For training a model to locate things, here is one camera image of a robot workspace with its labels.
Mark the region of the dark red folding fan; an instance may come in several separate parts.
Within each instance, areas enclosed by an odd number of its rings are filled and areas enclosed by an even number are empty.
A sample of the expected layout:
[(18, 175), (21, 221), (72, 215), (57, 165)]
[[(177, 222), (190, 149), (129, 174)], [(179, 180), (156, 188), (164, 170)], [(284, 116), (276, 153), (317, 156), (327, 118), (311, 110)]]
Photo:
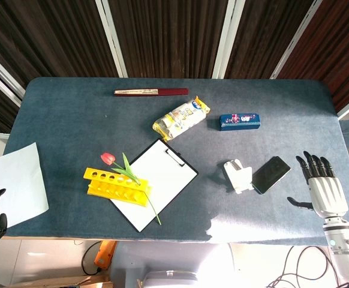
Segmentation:
[(175, 96), (188, 95), (188, 88), (141, 88), (115, 90), (115, 96)]

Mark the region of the black smartphone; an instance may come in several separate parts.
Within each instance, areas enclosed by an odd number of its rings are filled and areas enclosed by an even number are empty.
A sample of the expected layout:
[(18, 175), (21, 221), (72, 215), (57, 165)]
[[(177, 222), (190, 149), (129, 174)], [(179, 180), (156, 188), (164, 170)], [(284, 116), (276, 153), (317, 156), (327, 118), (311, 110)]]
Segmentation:
[(252, 176), (252, 186), (259, 194), (264, 194), (280, 181), (291, 167), (279, 156), (272, 157), (262, 165)]

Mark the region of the blue table cloth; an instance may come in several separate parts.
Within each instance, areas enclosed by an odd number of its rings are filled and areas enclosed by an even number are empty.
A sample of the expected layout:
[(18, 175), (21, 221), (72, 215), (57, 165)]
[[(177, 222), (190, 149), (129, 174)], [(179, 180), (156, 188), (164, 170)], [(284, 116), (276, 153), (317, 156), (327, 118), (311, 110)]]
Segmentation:
[[(189, 96), (117, 97), (123, 88), (188, 88)], [(162, 178), (175, 197), (148, 204), (138, 231), (111, 201), (87, 194), (85, 169), (109, 152), (132, 164), (159, 139), (153, 123), (199, 97), (201, 123), (166, 142), (135, 173)], [(297, 157), (329, 160), (349, 206), (349, 156), (332, 97), (316, 80), (39, 77), (27, 88), (5, 152), (38, 148), (49, 209), (9, 228), (12, 237), (324, 245), (323, 220), (294, 207), (310, 200)], [(349, 210), (345, 215), (349, 221)]]

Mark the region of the yellow snack package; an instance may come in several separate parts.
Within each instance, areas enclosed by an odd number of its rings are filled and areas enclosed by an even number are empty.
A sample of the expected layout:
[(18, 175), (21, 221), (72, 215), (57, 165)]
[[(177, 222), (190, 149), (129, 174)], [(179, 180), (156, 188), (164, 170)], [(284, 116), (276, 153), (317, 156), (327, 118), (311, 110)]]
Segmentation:
[(173, 140), (204, 120), (209, 112), (209, 106), (195, 97), (156, 120), (152, 128), (165, 141)]

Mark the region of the blue rectangular box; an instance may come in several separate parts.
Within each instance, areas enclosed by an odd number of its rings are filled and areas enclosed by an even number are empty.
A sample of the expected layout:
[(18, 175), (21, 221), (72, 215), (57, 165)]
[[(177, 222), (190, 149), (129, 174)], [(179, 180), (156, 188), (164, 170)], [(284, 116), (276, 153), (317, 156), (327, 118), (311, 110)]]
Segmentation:
[(260, 115), (257, 113), (232, 113), (219, 117), (221, 131), (253, 130), (261, 125)]

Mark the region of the white clipboard black clip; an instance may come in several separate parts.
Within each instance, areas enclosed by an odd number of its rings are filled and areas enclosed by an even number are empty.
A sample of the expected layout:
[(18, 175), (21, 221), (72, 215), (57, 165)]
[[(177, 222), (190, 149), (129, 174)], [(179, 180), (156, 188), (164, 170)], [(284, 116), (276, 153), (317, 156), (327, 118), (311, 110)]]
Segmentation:
[(112, 200), (141, 232), (197, 175), (198, 171), (161, 139), (154, 141), (131, 164), (136, 176), (148, 181), (151, 193), (146, 207)]

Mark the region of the white phone stand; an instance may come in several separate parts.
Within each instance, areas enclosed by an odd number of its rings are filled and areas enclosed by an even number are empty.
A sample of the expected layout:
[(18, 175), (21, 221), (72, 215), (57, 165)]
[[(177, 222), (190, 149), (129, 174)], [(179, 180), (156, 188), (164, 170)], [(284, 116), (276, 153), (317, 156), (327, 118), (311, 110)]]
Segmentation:
[(238, 159), (234, 159), (224, 164), (224, 170), (236, 194), (254, 189), (252, 185), (252, 167), (244, 167)]

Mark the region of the yellow test tube rack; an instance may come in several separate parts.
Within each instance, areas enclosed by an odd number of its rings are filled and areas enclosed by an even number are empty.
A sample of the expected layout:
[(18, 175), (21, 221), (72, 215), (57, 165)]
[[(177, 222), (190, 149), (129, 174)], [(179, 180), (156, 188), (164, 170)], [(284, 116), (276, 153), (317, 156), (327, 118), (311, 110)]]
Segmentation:
[(132, 203), (146, 207), (151, 188), (147, 180), (140, 179), (139, 183), (123, 174), (107, 172), (87, 167), (83, 175), (90, 181), (87, 194), (111, 200)]

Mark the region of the orange device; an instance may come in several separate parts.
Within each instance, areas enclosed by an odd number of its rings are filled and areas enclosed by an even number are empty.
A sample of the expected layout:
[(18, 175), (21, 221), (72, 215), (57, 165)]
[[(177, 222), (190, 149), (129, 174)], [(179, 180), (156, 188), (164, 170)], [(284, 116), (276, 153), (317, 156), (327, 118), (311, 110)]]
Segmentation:
[(98, 253), (94, 259), (94, 264), (101, 269), (108, 269), (113, 258), (117, 242), (113, 240), (101, 241)]

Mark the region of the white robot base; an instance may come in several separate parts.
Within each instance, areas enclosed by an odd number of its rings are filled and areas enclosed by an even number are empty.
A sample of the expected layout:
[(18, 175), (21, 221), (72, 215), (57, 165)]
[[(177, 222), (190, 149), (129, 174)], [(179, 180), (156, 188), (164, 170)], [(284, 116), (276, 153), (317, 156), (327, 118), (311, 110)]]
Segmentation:
[(137, 279), (138, 288), (199, 288), (197, 275), (188, 271), (148, 272), (143, 280)]

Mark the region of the cardboard box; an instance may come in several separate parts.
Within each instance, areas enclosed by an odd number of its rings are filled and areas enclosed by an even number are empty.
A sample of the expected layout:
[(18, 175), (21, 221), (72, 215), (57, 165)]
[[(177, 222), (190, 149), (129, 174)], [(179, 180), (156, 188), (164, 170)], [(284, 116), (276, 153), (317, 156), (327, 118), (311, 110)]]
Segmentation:
[(114, 288), (107, 275), (46, 278), (17, 283), (6, 288)]

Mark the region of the white paper sheet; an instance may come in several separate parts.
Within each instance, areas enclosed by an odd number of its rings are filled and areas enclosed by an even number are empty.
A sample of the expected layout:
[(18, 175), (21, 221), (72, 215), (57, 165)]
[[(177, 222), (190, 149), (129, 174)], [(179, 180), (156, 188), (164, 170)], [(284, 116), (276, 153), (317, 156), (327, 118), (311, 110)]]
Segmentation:
[(12, 227), (49, 209), (37, 144), (0, 157), (0, 215)]

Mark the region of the red artificial tulip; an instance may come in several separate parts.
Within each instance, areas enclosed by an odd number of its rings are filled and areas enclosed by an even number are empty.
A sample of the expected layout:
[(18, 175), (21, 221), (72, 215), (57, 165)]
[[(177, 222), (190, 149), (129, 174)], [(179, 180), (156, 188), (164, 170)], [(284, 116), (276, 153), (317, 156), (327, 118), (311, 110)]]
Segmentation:
[(132, 168), (130, 166), (130, 162), (129, 162), (129, 160), (124, 152), (122, 152), (122, 158), (123, 158), (123, 162), (124, 162), (123, 167), (116, 162), (116, 157), (109, 152), (103, 152), (100, 155), (100, 158), (106, 165), (108, 165), (108, 166), (114, 165), (115, 168), (112, 167), (112, 170), (114, 170), (115, 172), (118, 172), (121, 175), (127, 176), (133, 182), (135, 182), (138, 186), (140, 186), (142, 184), (140, 182), (139, 178), (132, 171)]

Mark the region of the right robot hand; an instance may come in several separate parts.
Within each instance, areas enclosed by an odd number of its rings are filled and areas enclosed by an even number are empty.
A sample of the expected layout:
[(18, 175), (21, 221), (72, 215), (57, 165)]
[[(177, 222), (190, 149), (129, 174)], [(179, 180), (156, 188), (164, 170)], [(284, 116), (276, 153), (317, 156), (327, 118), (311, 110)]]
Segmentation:
[(348, 204), (332, 165), (325, 157), (306, 151), (303, 154), (303, 158), (297, 156), (296, 160), (308, 185), (311, 201), (298, 202), (292, 197), (287, 197), (287, 200), (295, 207), (315, 211), (323, 219), (343, 217), (348, 212)]

